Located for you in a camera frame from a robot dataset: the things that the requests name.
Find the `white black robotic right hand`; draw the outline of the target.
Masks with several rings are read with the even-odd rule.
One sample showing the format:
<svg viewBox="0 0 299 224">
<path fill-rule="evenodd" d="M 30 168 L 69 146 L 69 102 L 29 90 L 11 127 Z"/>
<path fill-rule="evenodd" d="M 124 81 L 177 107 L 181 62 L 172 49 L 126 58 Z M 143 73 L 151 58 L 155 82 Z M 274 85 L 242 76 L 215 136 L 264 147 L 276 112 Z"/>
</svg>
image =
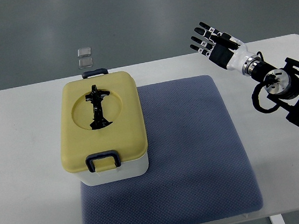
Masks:
<svg viewBox="0 0 299 224">
<path fill-rule="evenodd" d="M 190 48 L 206 56 L 212 63 L 226 70 L 245 73 L 246 68 L 257 55 L 247 49 L 247 45 L 225 32 L 200 22 L 194 29 L 199 37 L 192 36 Z"/>
</svg>

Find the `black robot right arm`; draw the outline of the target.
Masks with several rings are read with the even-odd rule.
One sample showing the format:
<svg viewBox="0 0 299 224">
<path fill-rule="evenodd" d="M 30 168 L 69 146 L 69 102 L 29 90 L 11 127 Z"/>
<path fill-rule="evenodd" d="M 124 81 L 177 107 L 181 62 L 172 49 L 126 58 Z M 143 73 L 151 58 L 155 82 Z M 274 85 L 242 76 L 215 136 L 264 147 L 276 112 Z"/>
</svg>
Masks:
<svg viewBox="0 0 299 224">
<path fill-rule="evenodd" d="M 283 68 L 276 68 L 264 61 L 261 52 L 247 61 L 244 75 L 259 82 L 252 93 L 252 104 L 261 113 L 273 113 L 279 108 L 288 111 L 286 119 L 299 127 L 299 61 L 285 59 Z"/>
</svg>

